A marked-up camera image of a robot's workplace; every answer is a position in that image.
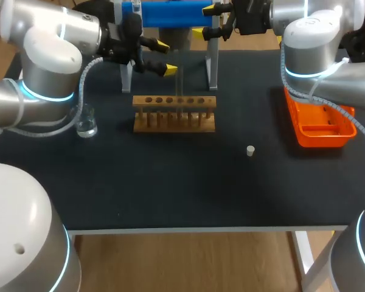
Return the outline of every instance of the orange plastic container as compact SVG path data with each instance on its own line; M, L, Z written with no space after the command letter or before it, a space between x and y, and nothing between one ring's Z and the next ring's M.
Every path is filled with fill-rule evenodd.
M353 123L335 109L324 105L295 102L284 88L292 124L299 144L308 148L338 148L354 138L357 130ZM352 116L355 110L342 106Z

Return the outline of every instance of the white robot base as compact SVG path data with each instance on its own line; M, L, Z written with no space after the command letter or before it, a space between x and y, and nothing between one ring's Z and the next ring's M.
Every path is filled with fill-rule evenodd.
M81 266L46 191L0 164L0 292L77 292Z

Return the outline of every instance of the blue tube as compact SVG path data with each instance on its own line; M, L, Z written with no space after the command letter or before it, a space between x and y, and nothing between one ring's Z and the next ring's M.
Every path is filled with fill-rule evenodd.
M185 28L212 26L212 17L205 17L202 9L212 1L142 2L144 27ZM132 12L132 3L122 3L123 17Z

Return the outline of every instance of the wooden test tube rack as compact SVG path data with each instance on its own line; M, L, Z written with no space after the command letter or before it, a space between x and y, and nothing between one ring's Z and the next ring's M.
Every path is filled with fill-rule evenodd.
M133 96L133 107L134 132L215 132L215 96Z

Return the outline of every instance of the black tabletop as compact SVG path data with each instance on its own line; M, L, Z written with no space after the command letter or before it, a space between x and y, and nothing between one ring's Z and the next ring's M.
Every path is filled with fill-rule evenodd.
M204 53L183 63L185 95L217 96L216 133L133 133L132 95L105 63L86 81L97 136L5 132L0 162L39 180L71 230L347 225L365 208L365 138L334 150L298 146L279 51L220 52L217 92L206 90ZM19 66L15 58L8 76ZM134 74L132 89L174 94L175 80ZM365 126L365 111L356 117Z

